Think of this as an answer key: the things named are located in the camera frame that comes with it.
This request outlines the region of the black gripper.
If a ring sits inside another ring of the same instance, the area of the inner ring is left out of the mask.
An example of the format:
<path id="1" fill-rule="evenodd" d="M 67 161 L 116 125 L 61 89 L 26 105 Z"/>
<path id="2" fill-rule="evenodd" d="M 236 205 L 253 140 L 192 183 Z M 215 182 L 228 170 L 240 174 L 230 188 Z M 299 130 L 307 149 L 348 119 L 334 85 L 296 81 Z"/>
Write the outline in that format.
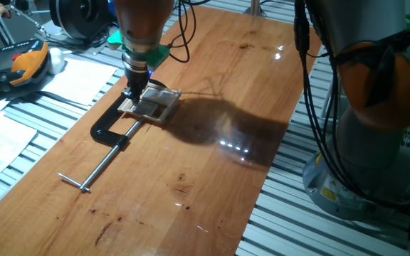
<path id="1" fill-rule="evenodd" d="M 127 78 L 127 89 L 124 89 L 126 98 L 138 104 L 143 90 L 149 81 L 149 70 L 144 61 L 123 61 L 125 76 Z"/>

